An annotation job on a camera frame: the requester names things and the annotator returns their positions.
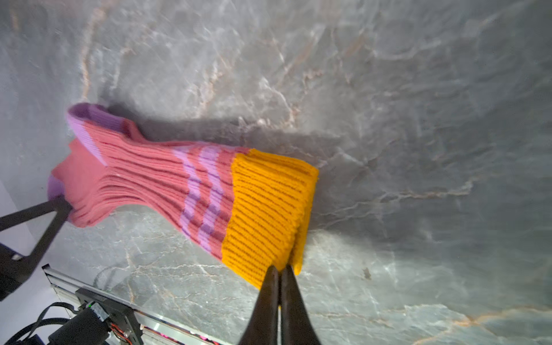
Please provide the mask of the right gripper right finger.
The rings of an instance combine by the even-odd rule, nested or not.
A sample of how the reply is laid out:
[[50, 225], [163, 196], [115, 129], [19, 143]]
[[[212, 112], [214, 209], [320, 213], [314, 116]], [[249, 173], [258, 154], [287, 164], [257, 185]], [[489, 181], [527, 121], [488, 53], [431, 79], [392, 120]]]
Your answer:
[[282, 344], [287, 345], [321, 345], [290, 265], [281, 272], [281, 338]]

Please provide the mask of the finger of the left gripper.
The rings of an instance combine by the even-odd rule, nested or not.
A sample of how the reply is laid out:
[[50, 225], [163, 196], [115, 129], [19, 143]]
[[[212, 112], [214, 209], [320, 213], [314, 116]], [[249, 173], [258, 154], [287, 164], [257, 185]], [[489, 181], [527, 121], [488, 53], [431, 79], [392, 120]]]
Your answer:
[[72, 205], [60, 195], [42, 204], [1, 217], [1, 230], [5, 231], [51, 212], [55, 213], [55, 217], [29, 255], [20, 254], [4, 244], [1, 245], [2, 300], [14, 293], [32, 276], [72, 210]]

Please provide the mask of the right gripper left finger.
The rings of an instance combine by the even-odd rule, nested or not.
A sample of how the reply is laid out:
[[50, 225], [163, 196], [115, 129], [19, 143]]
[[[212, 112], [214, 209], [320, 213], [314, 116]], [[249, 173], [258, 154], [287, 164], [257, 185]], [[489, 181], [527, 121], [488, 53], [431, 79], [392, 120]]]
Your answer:
[[239, 344], [277, 343], [278, 309], [280, 302], [280, 273], [270, 266], [264, 277], [251, 319]]

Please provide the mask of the purple striped sock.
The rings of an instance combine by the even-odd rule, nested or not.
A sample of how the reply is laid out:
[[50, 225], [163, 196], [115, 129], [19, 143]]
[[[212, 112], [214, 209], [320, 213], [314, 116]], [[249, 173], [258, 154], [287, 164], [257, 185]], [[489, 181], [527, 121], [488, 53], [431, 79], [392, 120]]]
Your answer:
[[299, 273], [319, 172], [299, 159], [211, 142], [153, 142], [103, 106], [67, 112], [70, 155], [48, 197], [93, 227], [121, 206], [147, 206], [259, 288], [269, 267]]

